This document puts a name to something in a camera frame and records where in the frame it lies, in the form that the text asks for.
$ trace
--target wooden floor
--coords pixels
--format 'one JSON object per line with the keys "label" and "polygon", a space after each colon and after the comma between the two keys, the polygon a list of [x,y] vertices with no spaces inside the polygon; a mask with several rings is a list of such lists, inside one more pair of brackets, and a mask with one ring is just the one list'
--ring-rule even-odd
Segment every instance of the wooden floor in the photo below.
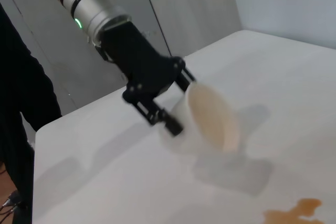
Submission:
{"label": "wooden floor", "polygon": [[[5,169],[4,166],[0,167],[0,173]],[[11,181],[9,175],[7,173],[4,173],[0,175],[0,205],[2,205],[8,196],[15,190],[15,186],[13,182]],[[9,216],[3,224],[11,224],[13,219],[13,215]]]}

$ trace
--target green indicator light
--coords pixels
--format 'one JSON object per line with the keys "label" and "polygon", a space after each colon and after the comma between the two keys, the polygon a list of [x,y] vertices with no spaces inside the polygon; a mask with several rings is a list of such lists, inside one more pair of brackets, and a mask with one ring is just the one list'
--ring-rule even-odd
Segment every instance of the green indicator light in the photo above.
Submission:
{"label": "green indicator light", "polygon": [[80,23],[80,21],[78,19],[76,19],[76,18],[75,18],[75,21],[77,22],[79,28],[82,29],[82,24]]}

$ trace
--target paper cup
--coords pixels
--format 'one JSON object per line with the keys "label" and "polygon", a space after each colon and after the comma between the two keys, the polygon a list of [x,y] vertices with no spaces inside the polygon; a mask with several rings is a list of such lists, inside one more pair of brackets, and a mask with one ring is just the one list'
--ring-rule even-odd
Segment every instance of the paper cup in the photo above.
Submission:
{"label": "paper cup", "polygon": [[183,125],[177,137],[164,133],[164,143],[178,153],[199,154],[213,150],[234,152],[239,146],[238,122],[229,105],[214,89],[192,83],[171,114]]}

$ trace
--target person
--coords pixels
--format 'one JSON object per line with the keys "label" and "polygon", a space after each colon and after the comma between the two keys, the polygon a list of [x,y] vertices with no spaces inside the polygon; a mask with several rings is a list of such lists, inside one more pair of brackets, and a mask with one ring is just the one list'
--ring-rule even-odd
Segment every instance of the person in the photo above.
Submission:
{"label": "person", "polygon": [[21,114],[38,131],[61,117],[54,87],[0,4],[0,157],[25,207],[13,223],[32,222],[34,150]]}

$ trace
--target silver robot arm segment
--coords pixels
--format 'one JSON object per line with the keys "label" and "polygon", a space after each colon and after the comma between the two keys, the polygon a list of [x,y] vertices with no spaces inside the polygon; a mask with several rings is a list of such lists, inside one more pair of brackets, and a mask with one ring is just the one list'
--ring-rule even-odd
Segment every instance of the silver robot arm segment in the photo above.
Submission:
{"label": "silver robot arm segment", "polygon": [[160,55],[112,0],[59,0],[89,36],[101,57],[115,63],[128,79],[124,100],[150,125],[164,123],[177,136],[182,125],[154,99],[173,83],[182,91],[195,81],[180,57]]}

